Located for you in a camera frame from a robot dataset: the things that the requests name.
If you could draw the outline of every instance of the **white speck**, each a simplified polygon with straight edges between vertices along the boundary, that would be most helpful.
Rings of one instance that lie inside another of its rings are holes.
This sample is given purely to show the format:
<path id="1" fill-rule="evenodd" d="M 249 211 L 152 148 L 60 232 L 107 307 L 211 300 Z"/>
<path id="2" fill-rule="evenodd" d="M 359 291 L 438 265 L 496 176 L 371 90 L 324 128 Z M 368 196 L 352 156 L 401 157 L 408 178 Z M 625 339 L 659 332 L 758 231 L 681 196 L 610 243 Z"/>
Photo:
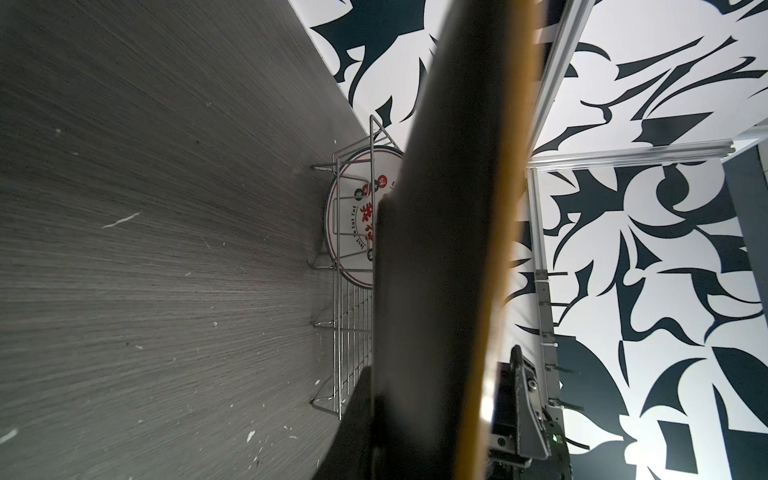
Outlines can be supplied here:
<path id="1" fill-rule="evenodd" d="M 8 440 L 12 439 L 18 434 L 18 429 L 13 429 L 10 432 L 6 433 L 2 437 L 0 437 L 0 443 L 6 443 Z"/>
<path id="2" fill-rule="evenodd" d="M 114 227 L 115 225 L 117 225 L 118 223 L 127 222 L 130 219 L 132 219 L 133 217 L 136 217 L 140 213 L 141 212 L 136 212 L 135 214 L 130 215 L 129 217 L 121 218 L 120 220 L 116 221 L 115 223 L 110 223 L 109 225 L 104 225 L 102 228 L 111 228 L 111 227 Z"/>

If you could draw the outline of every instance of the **white scratch on table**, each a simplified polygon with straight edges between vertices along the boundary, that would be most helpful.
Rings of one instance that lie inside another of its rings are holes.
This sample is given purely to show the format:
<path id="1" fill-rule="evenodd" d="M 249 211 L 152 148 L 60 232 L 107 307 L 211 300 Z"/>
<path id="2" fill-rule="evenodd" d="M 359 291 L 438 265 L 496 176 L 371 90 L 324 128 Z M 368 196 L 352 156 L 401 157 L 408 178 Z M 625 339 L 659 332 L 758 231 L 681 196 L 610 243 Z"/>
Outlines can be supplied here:
<path id="1" fill-rule="evenodd" d="M 141 212 L 136 212 L 133 215 L 129 215 L 128 217 L 121 218 L 120 220 L 116 221 L 115 223 L 110 223 L 109 225 L 104 225 L 102 228 L 112 228 L 112 227 L 114 227 L 115 225 L 117 225 L 119 223 L 123 223 L 123 222 L 129 221 L 130 219 L 136 217 L 139 214 L 141 214 Z"/>
<path id="2" fill-rule="evenodd" d="M 6 433 L 2 437 L 0 437 L 0 443 L 6 443 L 8 440 L 12 439 L 18 434 L 18 429 L 13 429 L 10 432 Z"/>

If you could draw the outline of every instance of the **wood grain surface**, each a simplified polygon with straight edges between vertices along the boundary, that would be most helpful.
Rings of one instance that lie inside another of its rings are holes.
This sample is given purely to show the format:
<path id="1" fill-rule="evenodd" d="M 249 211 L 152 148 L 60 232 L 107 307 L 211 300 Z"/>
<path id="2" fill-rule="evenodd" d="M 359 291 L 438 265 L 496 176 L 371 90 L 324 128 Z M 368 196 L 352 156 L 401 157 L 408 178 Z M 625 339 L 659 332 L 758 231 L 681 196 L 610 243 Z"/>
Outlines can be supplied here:
<path id="1" fill-rule="evenodd" d="M 0 17 L 0 478 L 309 478 L 307 166 L 363 131 L 287 0 Z"/>

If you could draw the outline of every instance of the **red chinese character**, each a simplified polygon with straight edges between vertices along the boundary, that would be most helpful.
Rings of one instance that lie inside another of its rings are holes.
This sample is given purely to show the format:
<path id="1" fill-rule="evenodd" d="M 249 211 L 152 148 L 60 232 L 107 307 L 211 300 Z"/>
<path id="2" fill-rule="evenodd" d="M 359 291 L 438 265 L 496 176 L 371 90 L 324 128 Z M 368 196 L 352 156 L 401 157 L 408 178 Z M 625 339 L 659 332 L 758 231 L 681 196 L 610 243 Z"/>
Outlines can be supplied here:
<path id="1" fill-rule="evenodd" d="M 362 221 L 367 222 L 371 219 L 371 215 L 373 215 L 373 205 L 371 203 L 368 203 L 364 207 L 360 209 L 362 212 Z"/>

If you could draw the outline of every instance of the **metal dish rack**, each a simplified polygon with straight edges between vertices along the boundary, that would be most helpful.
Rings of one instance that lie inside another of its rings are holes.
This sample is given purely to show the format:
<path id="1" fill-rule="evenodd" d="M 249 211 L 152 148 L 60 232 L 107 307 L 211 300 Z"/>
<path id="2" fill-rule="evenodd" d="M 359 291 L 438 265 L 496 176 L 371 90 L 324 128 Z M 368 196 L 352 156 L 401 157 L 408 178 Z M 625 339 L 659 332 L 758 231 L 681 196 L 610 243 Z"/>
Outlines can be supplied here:
<path id="1" fill-rule="evenodd" d="M 397 143 L 387 133 L 379 121 L 371 115 L 369 118 L 370 134 L 360 140 L 347 145 L 331 155 L 331 163 L 312 165 L 313 170 L 329 171 L 333 173 L 333 181 L 339 181 L 339 172 L 351 163 L 370 163 L 371 178 L 368 183 L 372 196 L 372 216 L 376 218 L 376 189 L 373 182 L 376 179 L 376 159 L 374 147 L 392 146 L 400 149 Z M 352 154 L 368 146 L 371 151 L 370 159 L 351 161 Z M 343 178 L 359 180 L 365 183 L 367 179 L 358 177 Z M 336 218 L 340 218 L 340 202 L 335 202 Z M 341 251 L 340 237 L 353 235 L 354 233 L 341 233 L 339 228 L 332 232 L 336 235 L 336 245 L 339 251 L 336 258 L 331 259 L 331 265 L 318 266 L 315 263 L 310 266 L 315 270 L 330 270 L 333 273 L 333 318 L 318 320 L 312 323 L 312 327 L 318 329 L 333 330 L 333 374 L 323 381 L 317 392 L 310 400 L 310 405 L 322 412 L 337 415 L 339 420 L 346 409 L 346 401 L 352 395 L 355 384 L 362 369 L 371 365 L 373 348 L 373 290 L 362 288 L 351 283 L 344 277 L 344 273 L 373 273 L 372 269 L 345 269 L 337 259 L 344 258 Z"/>

